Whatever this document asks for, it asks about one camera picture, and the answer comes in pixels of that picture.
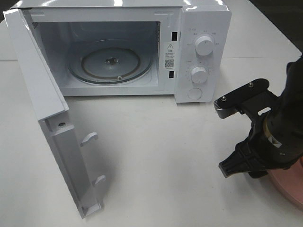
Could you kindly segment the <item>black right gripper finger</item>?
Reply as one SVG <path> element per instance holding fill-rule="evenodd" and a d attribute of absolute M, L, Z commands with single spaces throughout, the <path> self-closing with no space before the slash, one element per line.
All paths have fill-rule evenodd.
<path fill-rule="evenodd" d="M 261 177 L 264 177 L 266 175 L 268 175 L 267 171 L 250 171 L 248 172 L 249 176 L 253 179 L 259 179 Z"/>
<path fill-rule="evenodd" d="M 225 160 L 219 163 L 219 168 L 225 178 L 237 173 L 250 172 L 252 157 L 247 143 L 242 141 L 235 146 L 235 150 Z"/>

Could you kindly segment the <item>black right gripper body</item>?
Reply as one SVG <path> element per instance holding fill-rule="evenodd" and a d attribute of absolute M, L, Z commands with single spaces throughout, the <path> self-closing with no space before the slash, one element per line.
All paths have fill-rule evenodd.
<path fill-rule="evenodd" d="M 303 140 L 292 136 L 290 130 L 281 121 L 275 122 L 270 114 L 278 97 L 270 91 L 269 95 L 267 108 L 258 111 L 244 140 L 253 155 L 251 171 L 288 169 L 303 156 Z"/>

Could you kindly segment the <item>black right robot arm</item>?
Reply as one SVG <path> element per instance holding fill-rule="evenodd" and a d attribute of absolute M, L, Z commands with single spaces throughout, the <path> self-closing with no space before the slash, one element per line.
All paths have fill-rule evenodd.
<path fill-rule="evenodd" d="M 224 177 L 248 173 L 260 178 L 269 170 L 287 170 L 302 158 L 303 59 L 288 63 L 286 75 L 280 96 L 268 90 L 268 80 L 256 79 L 215 100 L 221 119 L 240 113 L 251 120 L 247 138 L 219 163 Z"/>

